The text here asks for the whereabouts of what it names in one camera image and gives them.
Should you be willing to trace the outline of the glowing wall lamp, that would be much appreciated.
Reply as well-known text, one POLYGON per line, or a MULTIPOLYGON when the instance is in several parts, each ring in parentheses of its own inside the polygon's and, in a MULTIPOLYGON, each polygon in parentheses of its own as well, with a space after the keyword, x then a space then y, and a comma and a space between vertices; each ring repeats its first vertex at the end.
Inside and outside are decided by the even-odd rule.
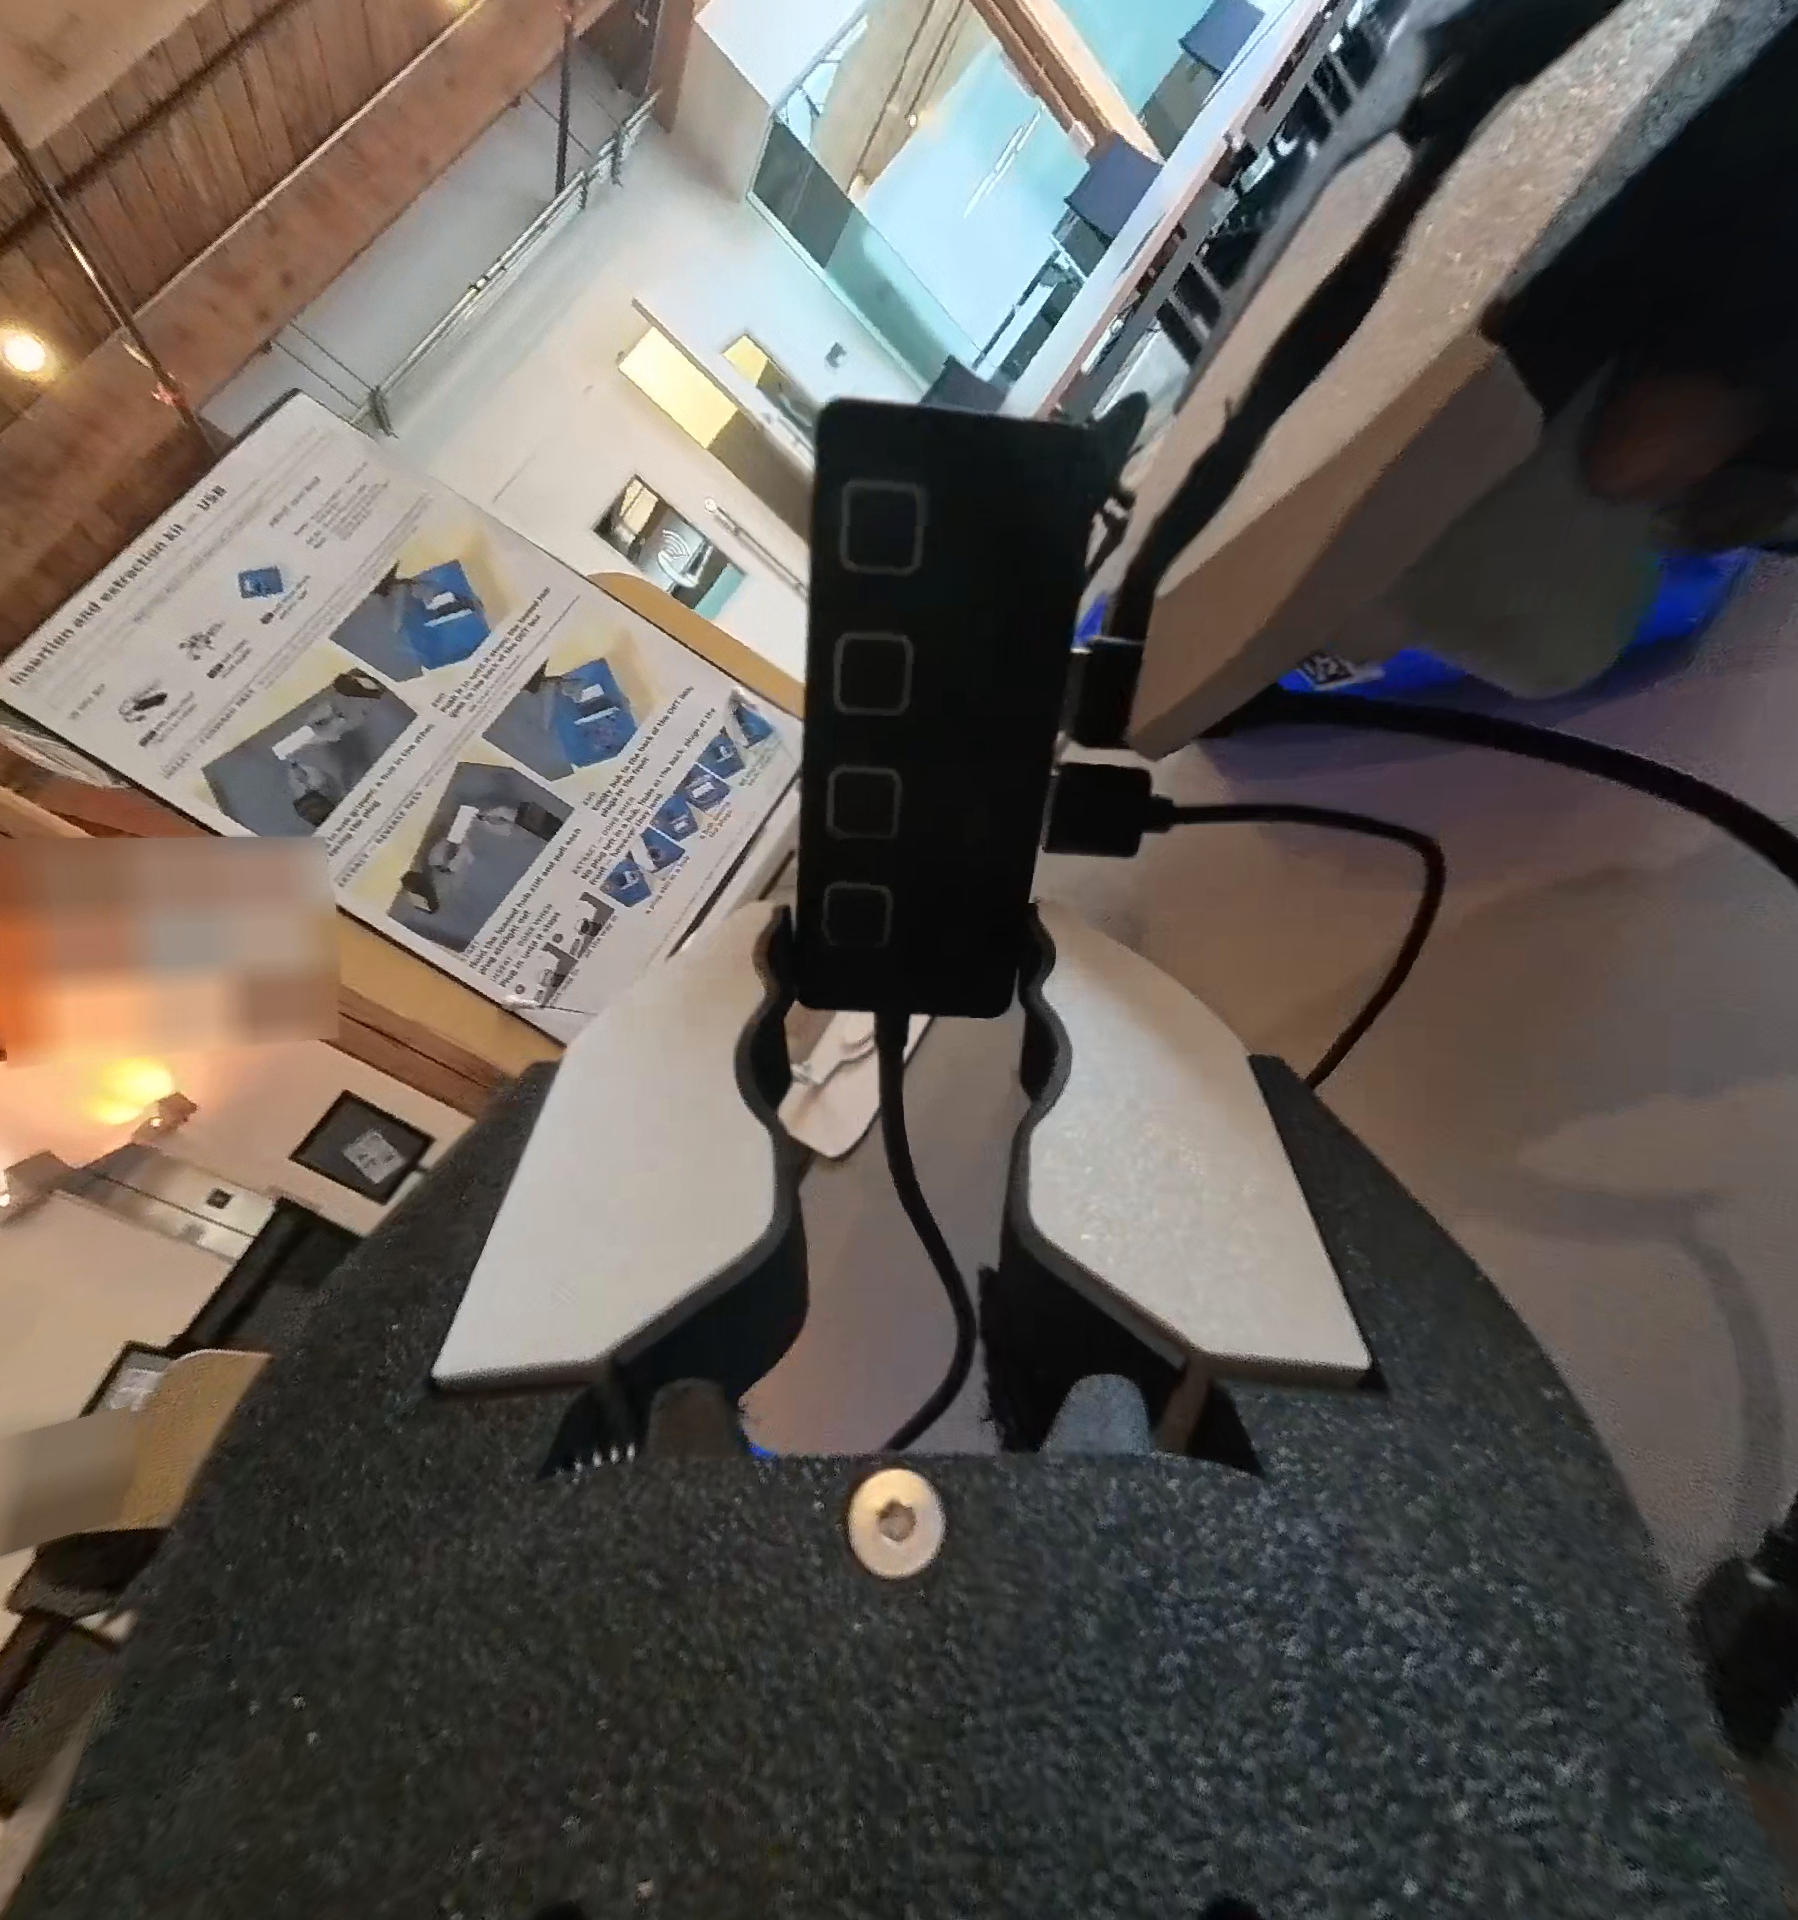
POLYGON ((77 1104, 83 1120, 156 1136, 174 1132, 198 1112, 175 1072, 156 1057, 118 1057, 89 1067, 77 1104))

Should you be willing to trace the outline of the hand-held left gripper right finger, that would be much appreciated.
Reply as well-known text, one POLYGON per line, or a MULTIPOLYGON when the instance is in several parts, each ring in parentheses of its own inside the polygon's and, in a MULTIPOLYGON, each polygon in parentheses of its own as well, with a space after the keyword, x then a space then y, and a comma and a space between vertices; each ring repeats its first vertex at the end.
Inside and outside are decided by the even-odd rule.
POLYGON ((1125 1379, 1167 1449, 1244 1449, 1234 1383, 1359 1389, 1374 1356, 1247 1045, 1149 957, 1037 904, 986 1403, 1039 1449, 1125 1379))

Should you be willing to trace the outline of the blue plastic bin with divider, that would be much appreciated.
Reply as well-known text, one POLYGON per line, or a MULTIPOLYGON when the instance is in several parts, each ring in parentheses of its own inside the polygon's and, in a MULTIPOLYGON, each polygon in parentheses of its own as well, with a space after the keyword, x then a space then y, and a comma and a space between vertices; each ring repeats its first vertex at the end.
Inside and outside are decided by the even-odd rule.
POLYGON ((1656 595, 1628 639, 1608 658, 1590 667, 1574 667, 1565 682, 1511 686, 1496 680, 1482 667, 1465 667, 1458 658, 1407 644, 1372 661, 1353 661, 1346 652, 1313 652, 1287 672, 1278 686, 1296 695, 1404 699, 1485 686, 1517 701, 1544 701, 1578 691, 1616 667, 1656 657, 1661 650, 1688 644, 1727 609, 1754 554, 1736 548, 1721 554, 1666 554, 1658 560, 1656 595))

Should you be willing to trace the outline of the black framed wall notice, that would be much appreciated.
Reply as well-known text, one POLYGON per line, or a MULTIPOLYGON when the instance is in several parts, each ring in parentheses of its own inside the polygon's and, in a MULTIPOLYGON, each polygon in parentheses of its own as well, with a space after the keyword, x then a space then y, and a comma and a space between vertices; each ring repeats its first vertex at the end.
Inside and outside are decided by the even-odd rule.
POLYGON ((291 1150, 290 1163, 364 1200, 390 1205, 424 1169, 433 1144, 435 1136, 409 1120, 343 1090, 291 1150))

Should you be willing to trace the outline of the dark usb hub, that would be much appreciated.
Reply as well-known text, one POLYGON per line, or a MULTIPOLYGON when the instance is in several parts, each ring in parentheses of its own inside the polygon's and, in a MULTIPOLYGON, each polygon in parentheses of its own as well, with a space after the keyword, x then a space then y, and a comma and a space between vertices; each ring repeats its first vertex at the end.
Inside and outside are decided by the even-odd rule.
POLYGON ((1079 422, 836 398, 811 497, 794 998, 1002 1016, 1090 545, 1121 456, 1079 422))

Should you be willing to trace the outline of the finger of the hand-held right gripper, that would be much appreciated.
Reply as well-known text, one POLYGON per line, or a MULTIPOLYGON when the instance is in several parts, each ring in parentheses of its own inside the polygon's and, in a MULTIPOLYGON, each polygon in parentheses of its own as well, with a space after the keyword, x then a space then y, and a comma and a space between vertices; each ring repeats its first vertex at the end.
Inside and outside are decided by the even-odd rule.
POLYGON ((1611 665, 1658 595, 1648 515, 1577 440, 1598 386, 1538 397, 1491 324, 1598 204, 1609 145, 1471 141, 1411 208, 1379 141, 1285 224, 1143 470, 1107 627, 1105 734, 1160 758, 1315 655, 1406 649, 1514 695, 1611 665))

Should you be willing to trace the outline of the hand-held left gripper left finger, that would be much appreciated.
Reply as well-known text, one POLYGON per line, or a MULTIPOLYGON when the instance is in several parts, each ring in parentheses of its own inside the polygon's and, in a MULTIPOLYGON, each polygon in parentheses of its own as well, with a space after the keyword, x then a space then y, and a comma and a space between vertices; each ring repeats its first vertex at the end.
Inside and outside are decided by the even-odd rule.
POLYGON ((791 1090, 793 921, 737 910, 568 1048, 431 1383, 572 1391, 578 1454, 747 1450, 811 1304, 791 1090))

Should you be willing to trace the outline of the white flat plate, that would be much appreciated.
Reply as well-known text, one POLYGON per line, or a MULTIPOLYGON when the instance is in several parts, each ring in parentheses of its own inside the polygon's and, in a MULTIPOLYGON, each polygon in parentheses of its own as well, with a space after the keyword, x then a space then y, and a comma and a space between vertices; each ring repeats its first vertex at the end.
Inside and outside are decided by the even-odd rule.
POLYGON ((789 1044, 793 1083, 781 1104, 783 1125, 818 1160, 847 1160, 880 1112, 876 1016, 796 1008, 789 1044))

